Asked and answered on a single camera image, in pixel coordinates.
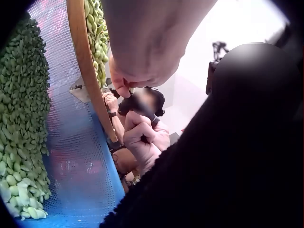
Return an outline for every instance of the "watch strap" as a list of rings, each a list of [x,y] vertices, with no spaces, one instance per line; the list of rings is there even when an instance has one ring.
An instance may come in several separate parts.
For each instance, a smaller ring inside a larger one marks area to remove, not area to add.
[[[109,113],[110,118],[115,117],[115,116],[117,116],[116,112]]]

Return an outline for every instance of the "perforated metal sheet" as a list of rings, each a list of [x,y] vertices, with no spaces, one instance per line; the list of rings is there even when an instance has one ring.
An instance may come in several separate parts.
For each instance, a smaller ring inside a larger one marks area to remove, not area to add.
[[[52,196],[46,219],[22,227],[98,227],[124,196],[105,136],[92,105],[69,93],[80,76],[71,39],[66,0],[38,0],[29,10],[46,42],[50,67],[48,115],[50,156],[44,163]]]

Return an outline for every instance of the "wooden rim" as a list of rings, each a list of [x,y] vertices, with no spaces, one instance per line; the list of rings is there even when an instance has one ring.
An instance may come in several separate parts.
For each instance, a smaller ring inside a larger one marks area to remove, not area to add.
[[[84,1],[67,0],[67,14],[79,69],[93,108],[110,140],[117,142],[117,137],[103,100],[102,91],[96,80],[85,21]]]

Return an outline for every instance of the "fist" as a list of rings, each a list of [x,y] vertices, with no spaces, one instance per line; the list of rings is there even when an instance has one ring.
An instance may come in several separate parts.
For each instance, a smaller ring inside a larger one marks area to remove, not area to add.
[[[145,136],[148,143],[142,142],[141,136]],[[151,121],[147,117],[129,111],[123,141],[136,158],[143,175],[154,165],[161,152],[170,146],[169,130],[161,121],[152,129]]]
[[[108,93],[104,93],[103,97],[105,99],[105,104],[107,106],[109,106],[110,111],[113,112],[117,112],[118,110],[118,102],[117,102],[117,98],[114,97],[114,95],[111,92]]]

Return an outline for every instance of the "wristwatch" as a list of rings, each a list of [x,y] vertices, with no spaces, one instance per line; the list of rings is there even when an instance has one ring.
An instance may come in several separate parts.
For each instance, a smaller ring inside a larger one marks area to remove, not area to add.
[[[111,119],[112,117],[115,117],[115,116],[116,116],[116,112],[111,112],[111,113],[109,113],[110,119]]]

